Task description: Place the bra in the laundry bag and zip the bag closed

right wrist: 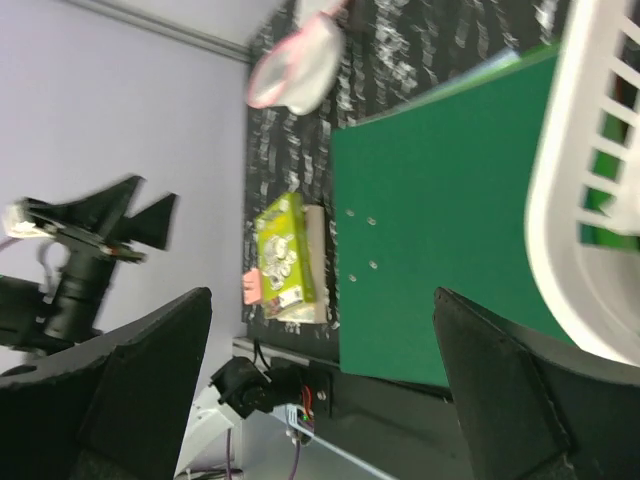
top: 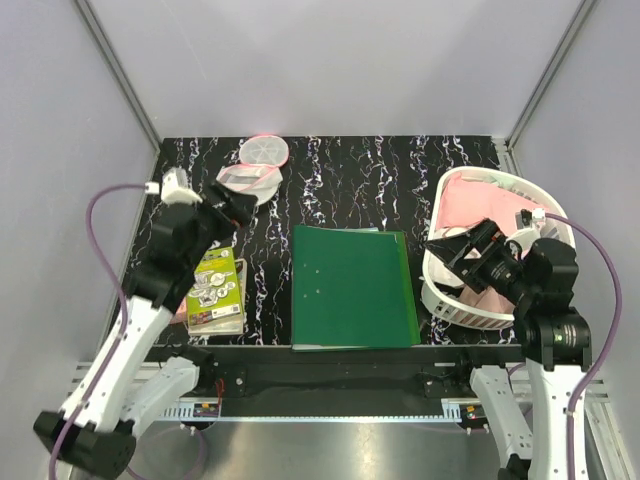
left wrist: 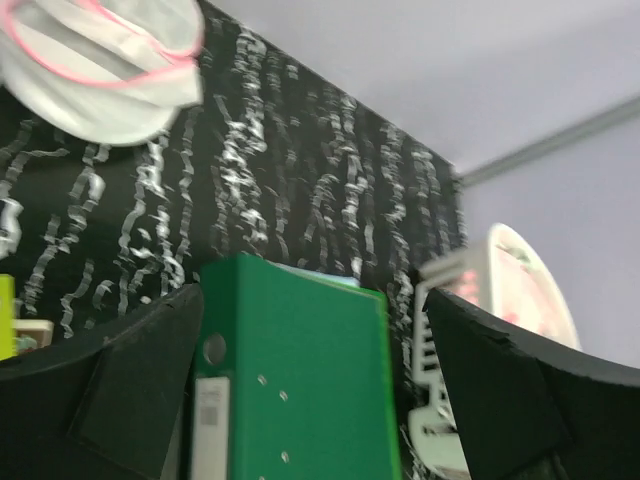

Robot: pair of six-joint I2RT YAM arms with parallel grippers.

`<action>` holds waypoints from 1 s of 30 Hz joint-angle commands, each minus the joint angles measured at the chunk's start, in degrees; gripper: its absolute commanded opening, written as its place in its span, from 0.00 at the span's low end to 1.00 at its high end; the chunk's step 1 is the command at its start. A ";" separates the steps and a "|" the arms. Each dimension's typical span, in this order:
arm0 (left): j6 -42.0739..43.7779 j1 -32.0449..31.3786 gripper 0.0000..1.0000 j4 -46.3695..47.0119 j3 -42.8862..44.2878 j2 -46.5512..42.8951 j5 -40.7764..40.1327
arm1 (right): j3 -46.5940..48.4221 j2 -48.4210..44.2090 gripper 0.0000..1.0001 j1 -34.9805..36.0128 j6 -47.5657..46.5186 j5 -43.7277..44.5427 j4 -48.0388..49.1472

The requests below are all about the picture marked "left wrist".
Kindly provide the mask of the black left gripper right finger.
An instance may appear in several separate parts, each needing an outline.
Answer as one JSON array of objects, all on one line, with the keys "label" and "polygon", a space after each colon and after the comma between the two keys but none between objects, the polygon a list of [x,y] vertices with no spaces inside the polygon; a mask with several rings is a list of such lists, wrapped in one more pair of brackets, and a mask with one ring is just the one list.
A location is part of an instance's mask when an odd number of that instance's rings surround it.
[{"label": "black left gripper right finger", "polygon": [[639,371],[441,289],[424,307],[474,479],[639,477]]}]

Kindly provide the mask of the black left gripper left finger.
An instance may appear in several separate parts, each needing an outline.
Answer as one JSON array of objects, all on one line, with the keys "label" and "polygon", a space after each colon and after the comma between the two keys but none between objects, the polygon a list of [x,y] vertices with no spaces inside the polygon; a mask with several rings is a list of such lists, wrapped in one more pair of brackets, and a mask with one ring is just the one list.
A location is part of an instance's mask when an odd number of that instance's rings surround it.
[{"label": "black left gripper left finger", "polygon": [[189,284],[2,361],[2,478],[160,478],[202,315]]}]

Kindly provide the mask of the white mesh laundry bag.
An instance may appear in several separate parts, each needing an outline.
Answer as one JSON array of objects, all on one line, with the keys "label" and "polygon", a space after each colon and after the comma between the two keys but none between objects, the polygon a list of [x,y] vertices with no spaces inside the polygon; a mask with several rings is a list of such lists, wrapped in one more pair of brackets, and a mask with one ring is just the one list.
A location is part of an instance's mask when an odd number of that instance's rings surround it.
[{"label": "white mesh laundry bag", "polygon": [[203,41],[192,0],[4,1],[1,84],[74,137],[141,144],[201,104]]}]

